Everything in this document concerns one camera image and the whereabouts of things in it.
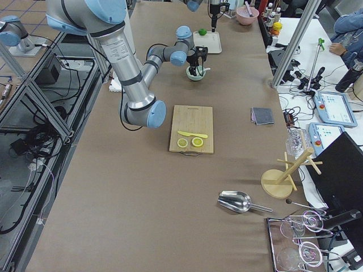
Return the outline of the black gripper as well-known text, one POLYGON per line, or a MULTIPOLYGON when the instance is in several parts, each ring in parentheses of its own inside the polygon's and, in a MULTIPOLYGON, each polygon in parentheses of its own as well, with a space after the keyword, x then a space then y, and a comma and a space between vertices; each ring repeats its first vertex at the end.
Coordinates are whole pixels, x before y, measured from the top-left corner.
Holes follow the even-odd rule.
POLYGON ((211 17, 211 30, 216 31, 217 27, 217 15, 220 13, 220 0, 209 1, 209 15, 211 17))
POLYGON ((197 67, 199 65, 199 57, 198 55, 195 53, 195 54, 192 54, 190 56, 187 56, 187 62, 189 63, 189 73, 192 75, 192 76, 196 76, 197 75, 197 67))

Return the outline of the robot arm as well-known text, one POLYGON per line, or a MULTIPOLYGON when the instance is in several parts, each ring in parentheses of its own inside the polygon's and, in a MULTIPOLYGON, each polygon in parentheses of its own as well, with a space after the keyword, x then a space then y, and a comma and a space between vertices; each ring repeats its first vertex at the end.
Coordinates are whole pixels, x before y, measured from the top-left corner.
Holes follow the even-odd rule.
POLYGON ((89 35, 98 40, 126 94, 119 115, 127 124, 160 127, 166 105, 149 90, 162 63, 182 66, 194 48, 193 34, 187 25, 176 30, 176 43, 151 50, 143 67, 139 67, 134 49, 124 33, 128 10, 125 1, 47 1, 48 25, 74 35, 89 35))
MULTIPOLYGON (((183 0, 188 9, 192 12, 197 11, 197 9, 202 4, 202 0, 183 0)), ((211 31, 215 32, 217 28, 218 15, 220 14, 222 3, 218 0, 210 0, 207 5, 207 12, 211 19, 211 31)))

